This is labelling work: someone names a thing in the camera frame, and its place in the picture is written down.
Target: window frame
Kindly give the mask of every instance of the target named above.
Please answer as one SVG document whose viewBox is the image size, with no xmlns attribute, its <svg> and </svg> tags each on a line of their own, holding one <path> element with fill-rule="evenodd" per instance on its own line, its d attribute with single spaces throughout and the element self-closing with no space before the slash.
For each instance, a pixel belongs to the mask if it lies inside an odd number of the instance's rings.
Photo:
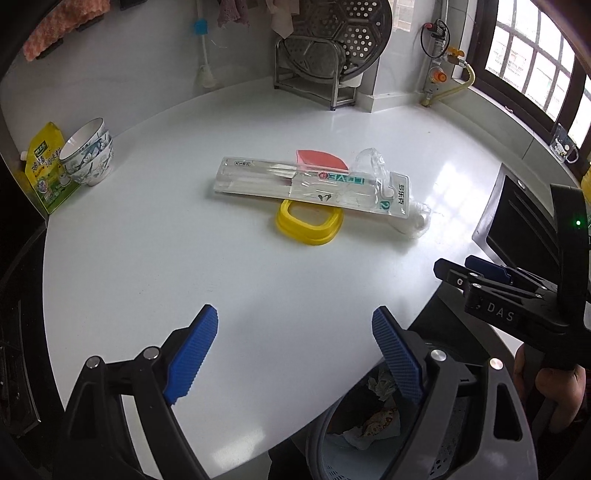
<svg viewBox="0 0 591 480">
<path fill-rule="evenodd" d="M 503 105 L 508 111 L 513 113 L 517 118 L 525 122 L 542 140 L 549 144 L 554 129 L 557 124 L 561 124 L 566 131 L 569 131 L 573 125 L 574 118 L 579 110 L 579 105 L 583 95 L 585 95 L 584 87 L 587 74 L 577 58 L 575 52 L 574 65 L 572 72 L 570 72 L 570 83 L 564 97 L 563 105 L 558 113 L 556 121 L 552 120 L 547 113 L 545 113 L 535 102 L 528 98 L 524 93 L 514 88 L 512 85 L 504 81 L 500 76 L 486 70 L 486 63 L 488 61 L 489 52 L 492 47 L 492 40 L 495 33 L 495 28 L 501 25 L 500 28 L 509 33 L 509 43 L 502 63 L 501 75 L 508 63 L 509 52 L 511 51 L 511 43 L 513 38 L 519 38 L 529 47 L 533 49 L 532 59 L 529 66 L 529 71 L 525 80 L 523 90 L 527 89 L 529 84 L 534 63 L 535 56 L 543 55 L 556 65 L 553 81 L 550 91 L 547 96 L 547 104 L 551 101 L 558 75 L 560 72 L 568 74 L 568 70 L 562 66 L 561 58 L 563 54 L 563 45 L 565 42 L 564 34 L 561 32 L 560 51 L 558 60 L 552 55 L 544 51 L 538 44 L 540 39 L 541 27 L 541 13 L 538 13 L 538 26 L 536 33 L 536 41 L 532 41 L 524 34 L 517 31 L 511 25 L 501 24 L 497 21 L 497 12 L 499 7 L 498 0 L 479 0 L 476 6 L 476 18 L 474 22 L 474 30 L 472 31 L 472 38 L 470 40 L 470 47 L 467 52 L 466 60 L 474 68 L 476 73 L 476 81 L 474 86 L 483 93 L 490 96 L 492 99 Z M 515 25 L 516 9 L 513 10 L 512 25 Z M 467 72 L 464 71 L 462 78 L 467 80 Z M 579 160 L 575 163 L 566 164 L 573 174 L 580 180 L 589 169 L 588 156 L 591 154 L 591 128 L 579 148 Z"/>
</svg>

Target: window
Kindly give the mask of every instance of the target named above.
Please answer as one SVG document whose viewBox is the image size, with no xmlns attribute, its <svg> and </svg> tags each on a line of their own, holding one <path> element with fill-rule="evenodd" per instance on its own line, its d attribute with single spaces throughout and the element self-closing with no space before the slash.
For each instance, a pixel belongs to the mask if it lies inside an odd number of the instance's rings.
<svg viewBox="0 0 591 480">
<path fill-rule="evenodd" d="M 479 0 L 468 62 L 475 86 L 550 143 L 557 124 L 580 149 L 569 165 L 580 179 L 591 154 L 591 80 L 569 42 L 531 0 Z"/>
<path fill-rule="evenodd" d="M 413 23 L 414 0 L 389 0 L 392 7 L 392 31 L 410 32 Z"/>
</svg>

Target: perforated metal plate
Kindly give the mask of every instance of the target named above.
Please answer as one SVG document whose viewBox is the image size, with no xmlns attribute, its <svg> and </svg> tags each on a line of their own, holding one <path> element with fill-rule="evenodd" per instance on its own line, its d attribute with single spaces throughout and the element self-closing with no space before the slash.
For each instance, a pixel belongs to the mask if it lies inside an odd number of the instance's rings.
<svg viewBox="0 0 591 480">
<path fill-rule="evenodd" d="M 301 0 L 293 35 L 333 40 L 339 46 L 341 81 L 364 72 L 378 59 L 392 31 L 392 8 L 387 0 Z M 319 83 L 330 83 L 335 53 L 328 43 L 286 38 L 282 50 L 291 68 Z"/>
</svg>

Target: towel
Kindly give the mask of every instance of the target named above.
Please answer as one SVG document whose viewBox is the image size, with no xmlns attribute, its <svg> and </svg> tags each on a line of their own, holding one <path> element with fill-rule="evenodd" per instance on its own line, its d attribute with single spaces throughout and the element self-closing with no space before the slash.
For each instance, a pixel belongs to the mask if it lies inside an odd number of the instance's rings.
<svg viewBox="0 0 591 480">
<path fill-rule="evenodd" d="M 266 0 L 266 2 L 271 12 L 271 28 L 282 38 L 289 37 L 294 32 L 291 16 L 299 15 L 300 0 Z"/>
<path fill-rule="evenodd" d="M 222 0 L 217 26 L 223 27 L 228 22 L 248 25 L 248 6 L 246 0 Z"/>
<path fill-rule="evenodd" d="M 68 32 L 94 17 L 108 12 L 111 0 L 63 0 L 41 20 L 25 42 L 22 51 L 28 61 L 36 59 L 47 47 Z"/>
</svg>

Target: red plastic item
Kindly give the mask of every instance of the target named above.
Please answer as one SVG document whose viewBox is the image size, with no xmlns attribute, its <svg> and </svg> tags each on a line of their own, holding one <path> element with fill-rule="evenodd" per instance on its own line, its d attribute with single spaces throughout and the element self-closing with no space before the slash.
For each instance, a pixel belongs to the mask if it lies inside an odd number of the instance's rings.
<svg viewBox="0 0 591 480">
<path fill-rule="evenodd" d="M 335 168 L 337 170 L 349 171 L 349 167 L 344 161 L 330 153 L 317 150 L 296 150 L 295 155 L 298 163 L 314 165 L 315 167 Z"/>
</svg>

